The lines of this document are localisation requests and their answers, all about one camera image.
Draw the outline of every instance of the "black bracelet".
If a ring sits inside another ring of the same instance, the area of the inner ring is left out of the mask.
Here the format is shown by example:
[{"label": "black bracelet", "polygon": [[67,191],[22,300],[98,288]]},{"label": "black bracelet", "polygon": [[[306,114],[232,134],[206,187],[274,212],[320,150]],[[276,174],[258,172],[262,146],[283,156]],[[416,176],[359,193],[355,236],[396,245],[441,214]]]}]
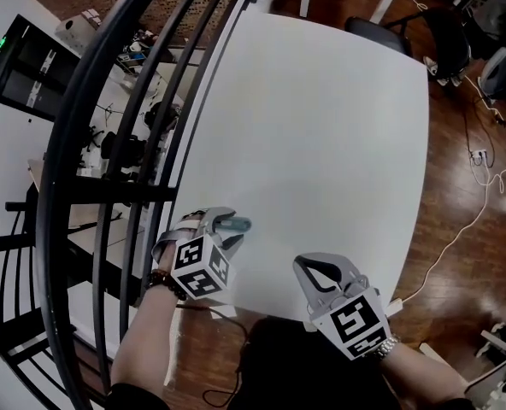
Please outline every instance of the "black bracelet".
[{"label": "black bracelet", "polygon": [[186,292],[181,288],[180,285],[175,282],[169,272],[159,269],[153,270],[149,274],[147,284],[144,288],[148,290],[156,285],[163,285],[165,287],[168,287],[168,289],[177,296],[177,299],[180,301],[186,301]]}]

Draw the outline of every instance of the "person's right arm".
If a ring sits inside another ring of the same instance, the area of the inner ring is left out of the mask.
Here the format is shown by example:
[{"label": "person's right arm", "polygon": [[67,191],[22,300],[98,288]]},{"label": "person's right arm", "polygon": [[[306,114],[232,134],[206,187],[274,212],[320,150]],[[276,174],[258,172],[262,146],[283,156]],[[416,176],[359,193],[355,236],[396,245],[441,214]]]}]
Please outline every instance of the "person's right arm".
[{"label": "person's right arm", "polygon": [[465,384],[458,372],[402,343],[380,366],[392,388],[403,398],[414,400],[418,407],[464,398]]}]

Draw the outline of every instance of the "white cable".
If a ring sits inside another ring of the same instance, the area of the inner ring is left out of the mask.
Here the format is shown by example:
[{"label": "white cable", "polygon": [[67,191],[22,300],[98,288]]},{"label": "white cable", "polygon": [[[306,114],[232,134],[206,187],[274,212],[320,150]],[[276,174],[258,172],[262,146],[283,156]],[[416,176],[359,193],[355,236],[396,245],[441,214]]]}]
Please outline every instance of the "white cable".
[{"label": "white cable", "polygon": [[424,3],[418,3],[416,0],[412,0],[412,1],[419,10],[426,10],[427,9],[427,6]]},{"label": "white cable", "polygon": [[[477,92],[479,93],[479,95],[481,96],[481,99],[483,99],[483,103],[485,104],[486,108],[489,110],[489,111],[494,111],[496,112],[500,118],[503,120],[503,117],[502,117],[502,114],[500,114],[500,111],[498,111],[496,108],[489,108],[489,106],[485,103],[485,100],[483,98],[483,96],[481,95],[480,93],[480,90],[479,88],[477,87],[476,84],[474,84],[472,82],[472,80],[466,76],[466,79],[469,81],[469,83],[475,88],[475,90],[477,90]],[[443,257],[444,253],[446,252],[446,250],[452,246],[456,240],[458,240],[458,238],[461,236],[461,234],[466,231],[467,229],[471,228],[473,225],[475,225],[475,223],[477,222],[477,220],[480,219],[481,215],[483,214],[483,212],[485,211],[485,208],[486,208],[486,205],[487,203],[489,202],[489,189],[491,187],[491,185],[494,183],[494,181],[496,180],[496,178],[498,178],[498,184],[499,184],[499,190],[500,190],[500,193],[503,193],[503,180],[502,180],[502,175],[504,173],[506,173],[506,168],[504,168],[500,173],[497,173],[495,174],[492,179],[491,179],[491,173],[489,172],[489,167],[488,167],[488,163],[487,163],[487,160],[486,160],[486,153],[483,153],[483,164],[485,165],[485,170],[486,170],[486,183],[484,182],[480,182],[477,178],[477,175],[475,174],[475,171],[474,171],[474,160],[473,158],[470,158],[469,160],[469,165],[472,169],[472,173],[474,174],[474,177],[475,177],[475,181],[477,182],[477,184],[485,187],[485,203],[483,204],[483,208],[479,211],[479,213],[477,214],[477,217],[475,217],[474,221],[471,222],[469,225],[466,225],[464,226],[457,234],[456,236],[453,238],[452,242],[450,242],[449,244],[447,244],[443,250],[441,251],[441,254],[439,254],[439,257],[438,259],[430,266],[429,269],[427,269],[427,272],[426,272],[426,275],[424,275],[424,281],[422,282],[422,285],[421,287],[415,291],[412,295],[410,296],[407,296],[405,299],[403,299],[402,303],[405,303],[407,301],[410,301],[411,299],[413,299],[416,295],[418,295],[421,290],[426,286],[426,282],[427,282],[427,277],[428,275],[430,274],[430,272],[432,271],[432,269],[441,261],[441,258]]]}]

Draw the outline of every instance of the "tabletop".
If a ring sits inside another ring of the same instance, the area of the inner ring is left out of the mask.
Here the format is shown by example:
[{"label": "tabletop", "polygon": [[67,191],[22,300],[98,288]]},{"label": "tabletop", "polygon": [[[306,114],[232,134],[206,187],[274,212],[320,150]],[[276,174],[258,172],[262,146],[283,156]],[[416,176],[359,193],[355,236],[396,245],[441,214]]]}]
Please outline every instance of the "tabletop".
[{"label": "tabletop", "polygon": [[174,218],[250,217],[232,259],[237,307],[306,320],[296,255],[347,256],[387,305],[415,228],[427,157],[425,67],[305,20],[247,10],[199,118]]}]

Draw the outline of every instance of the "person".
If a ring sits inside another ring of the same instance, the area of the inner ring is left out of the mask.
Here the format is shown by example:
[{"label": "person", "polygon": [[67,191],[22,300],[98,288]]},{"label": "person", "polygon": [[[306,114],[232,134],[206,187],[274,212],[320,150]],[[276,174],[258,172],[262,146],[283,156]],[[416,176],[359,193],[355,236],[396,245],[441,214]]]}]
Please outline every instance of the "person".
[{"label": "person", "polygon": [[[174,253],[170,243],[158,261],[160,272],[170,270]],[[112,365],[108,410],[168,409],[163,384],[169,328],[178,301],[170,289],[155,284],[145,292]],[[350,361],[320,332],[306,332],[302,323],[260,320],[242,351],[241,386],[228,408],[391,410],[402,408],[401,402],[412,408],[474,409],[465,399],[462,377],[451,367],[402,343],[394,341],[390,348],[382,360],[368,355]]]}]

